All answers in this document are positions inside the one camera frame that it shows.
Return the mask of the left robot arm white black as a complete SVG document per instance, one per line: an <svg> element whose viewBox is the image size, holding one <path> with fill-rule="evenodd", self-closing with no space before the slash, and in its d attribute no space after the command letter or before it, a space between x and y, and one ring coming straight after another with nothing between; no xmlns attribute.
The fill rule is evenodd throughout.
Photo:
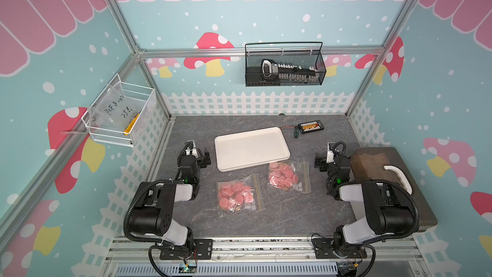
<svg viewBox="0 0 492 277"><path fill-rule="evenodd" d="M202 152L194 141L185 142L177 158L174 179L142 182L138 186L124 216L124 236L134 242L152 242L174 251L194 251L192 230L173 219L174 205L196 199L201 169L210 164L209 152Z"/></svg>

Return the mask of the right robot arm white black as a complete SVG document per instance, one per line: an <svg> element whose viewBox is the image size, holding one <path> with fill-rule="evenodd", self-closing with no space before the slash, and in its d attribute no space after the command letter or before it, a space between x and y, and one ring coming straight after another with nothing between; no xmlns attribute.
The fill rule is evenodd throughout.
<svg viewBox="0 0 492 277"><path fill-rule="evenodd" d="M327 194L337 201L360 203L364 215L338 226L325 248L338 258L361 255L366 246L415 233L420 214L413 187L394 147L360 147L347 156L343 141L330 143L315 167L327 173Z"/></svg>

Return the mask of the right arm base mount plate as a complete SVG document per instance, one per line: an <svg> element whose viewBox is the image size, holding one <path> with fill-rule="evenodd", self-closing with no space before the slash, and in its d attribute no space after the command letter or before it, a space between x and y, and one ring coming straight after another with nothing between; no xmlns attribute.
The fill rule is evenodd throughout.
<svg viewBox="0 0 492 277"><path fill-rule="evenodd" d="M367 253L361 245L346 244L344 241L313 237L311 243L317 259L365 259Z"/></svg>

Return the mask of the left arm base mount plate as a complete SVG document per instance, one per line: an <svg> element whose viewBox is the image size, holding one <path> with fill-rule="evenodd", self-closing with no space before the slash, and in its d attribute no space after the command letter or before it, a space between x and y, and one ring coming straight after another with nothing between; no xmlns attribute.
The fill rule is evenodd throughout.
<svg viewBox="0 0 492 277"><path fill-rule="evenodd" d="M184 258L192 260L210 260L213 249L212 239L195 239L193 244L186 243L183 246L177 246L173 250L165 248L160 251L160 260L183 260Z"/></svg>

